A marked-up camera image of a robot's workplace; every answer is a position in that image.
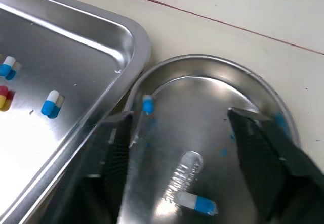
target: capsule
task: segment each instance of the capsule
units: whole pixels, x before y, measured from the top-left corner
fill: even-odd
[[[5,77],[6,80],[10,81],[12,79],[14,79],[14,77],[16,76],[16,74],[18,73],[18,71],[21,68],[21,64],[19,62],[15,62],[14,65],[11,68],[11,71],[9,72],[9,74]]]
[[[0,109],[1,111],[8,111],[11,106],[11,102],[14,99],[15,91],[9,90],[4,106]]]
[[[151,95],[143,96],[142,110],[147,114],[154,112],[154,99]]]
[[[178,205],[188,207],[207,215],[218,214],[217,206],[214,201],[185,191],[178,191],[175,193],[175,202]]]
[[[15,61],[15,58],[7,56],[5,61],[0,66],[0,76],[8,76]]]
[[[43,104],[42,107],[42,114],[49,116],[50,113],[53,111],[55,103],[59,97],[59,92],[56,90],[52,90],[50,94],[48,95],[45,103]]]
[[[57,117],[57,115],[59,114],[60,109],[62,107],[63,101],[64,101],[64,97],[62,95],[59,95],[59,97],[56,100],[54,109],[48,116],[49,119],[55,119]]]
[[[0,86],[0,108],[5,105],[5,101],[8,95],[8,88],[6,86]]]

